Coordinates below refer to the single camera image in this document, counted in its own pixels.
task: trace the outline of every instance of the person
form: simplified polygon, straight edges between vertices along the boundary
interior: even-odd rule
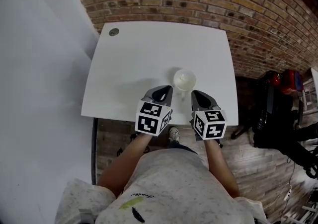
[[[169,130],[168,149],[143,155],[152,136],[138,135],[104,170],[97,186],[67,184],[56,224],[267,224],[262,204],[240,197],[219,144],[205,140],[209,169]]]

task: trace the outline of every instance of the chair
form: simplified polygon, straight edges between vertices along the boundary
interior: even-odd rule
[[[251,108],[250,118],[244,128],[231,138],[237,139],[252,127],[254,147],[277,149],[287,155],[296,164],[302,166],[310,178],[318,176],[318,150],[315,154],[307,151],[299,141],[317,138],[317,124],[301,129],[296,128],[302,121],[302,102],[299,110],[292,110],[292,96],[281,93],[277,88],[266,82],[258,85],[256,105]]]

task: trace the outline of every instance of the white wall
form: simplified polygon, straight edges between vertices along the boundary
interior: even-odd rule
[[[67,180],[90,182],[92,119],[80,109],[97,39],[89,21],[72,13],[79,0],[67,2],[0,0],[4,224],[51,224]]]

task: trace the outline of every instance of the white cup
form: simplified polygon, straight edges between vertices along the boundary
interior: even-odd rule
[[[173,85],[181,93],[182,101],[184,101],[185,93],[194,88],[196,81],[195,74],[190,70],[181,69],[174,74]]]

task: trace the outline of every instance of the wooden floor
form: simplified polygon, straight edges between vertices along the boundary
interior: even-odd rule
[[[249,99],[246,93],[244,87],[238,89],[238,95],[244,95],[245,100]],[[305,116],[303,126],[317,121],[317,114]],[[307,201],[317,180],[308,178],[302,168],[296,165],[291,180],[292,194],[286,206],[283,198],[289,190],[289,186],[286,184],[293,173],[294,163],[287,163],[287,157],[277,150],[254,148],[251,131],[244,133],[237,140],[231,140],[232,132],[237,129],[239,127],[227,127],[221,143],[224,145],[224,156],[237,179],[242,196],[261,201],[271,223],[280,220],[281,216],[296,219],[302,216],[304,212],[301,206]],[[96,147],[97,178],[103,169],[117,157],[117,153],[124,150],[129,144],[132,133],[134,133],[133,123],[99,119]],[[181,144],[192,148],[206,158],[204,143],[195,141],[192,129],[180,129],[180,134]],[[164,148],[167,143],[167,134],[163,133],[160,138],[150,142],[150,150]],[[306,145],[307,149],[313,149],[311,146],[317,145],[317,140],[307,141]]]

